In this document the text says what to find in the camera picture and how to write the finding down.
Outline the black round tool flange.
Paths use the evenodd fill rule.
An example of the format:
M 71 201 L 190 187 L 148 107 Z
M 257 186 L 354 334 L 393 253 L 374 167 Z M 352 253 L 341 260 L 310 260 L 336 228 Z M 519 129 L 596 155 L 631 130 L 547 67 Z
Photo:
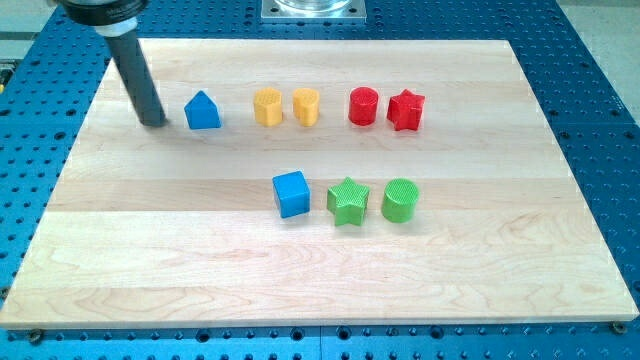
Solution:
M 59 0 L 67 16 L 88 26 L 106 26 L 136 17 L 149 0 L 81 1 Z

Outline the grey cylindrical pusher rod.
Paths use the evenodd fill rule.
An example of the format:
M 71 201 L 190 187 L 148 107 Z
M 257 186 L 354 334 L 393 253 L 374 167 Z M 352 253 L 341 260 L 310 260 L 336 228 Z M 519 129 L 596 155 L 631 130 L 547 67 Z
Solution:
M 166 115 L 137 36 L 136 17 L 110 25 L 95 26 L 104 37 L 138 121 L 162 127 Z

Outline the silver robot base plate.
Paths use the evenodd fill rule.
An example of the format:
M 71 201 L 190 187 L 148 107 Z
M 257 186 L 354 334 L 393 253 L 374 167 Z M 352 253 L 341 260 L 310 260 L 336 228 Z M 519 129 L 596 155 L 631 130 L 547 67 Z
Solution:
M 367 18 L 366 1 L 262 0 L 260 18 L 267 23 L 364 21 Z

